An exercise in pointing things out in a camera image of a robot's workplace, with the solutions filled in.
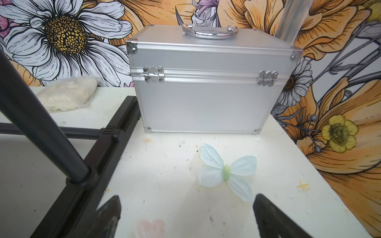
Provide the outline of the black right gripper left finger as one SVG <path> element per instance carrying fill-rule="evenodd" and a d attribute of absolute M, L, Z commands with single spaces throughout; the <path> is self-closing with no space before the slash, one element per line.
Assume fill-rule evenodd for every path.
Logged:
<path fill-rule="evenodd" d="M 121 218 L 121 202 L 117 195 L 96 211 L 95 221 L 81 232 L 82 238 L 113 238 Z"/>

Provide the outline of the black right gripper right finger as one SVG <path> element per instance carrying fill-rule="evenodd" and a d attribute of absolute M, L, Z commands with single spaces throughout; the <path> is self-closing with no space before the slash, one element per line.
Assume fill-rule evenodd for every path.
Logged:
<path fill-rule="evenodd" d="M 257 194 L 253 211 L 261 238 L 311 238 L 263 194 Z"/>

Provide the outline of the black clothes rack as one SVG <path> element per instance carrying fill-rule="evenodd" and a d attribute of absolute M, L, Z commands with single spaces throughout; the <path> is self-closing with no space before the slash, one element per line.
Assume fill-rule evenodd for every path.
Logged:
<path fill-rule="evenodd" d="M 1 112 L 66 175 L 66 186 L 32 234 L 34 238 L 82 238 L 140 119 L 135 96 L 125 98 L 85 158 L 1 54 Z"/>

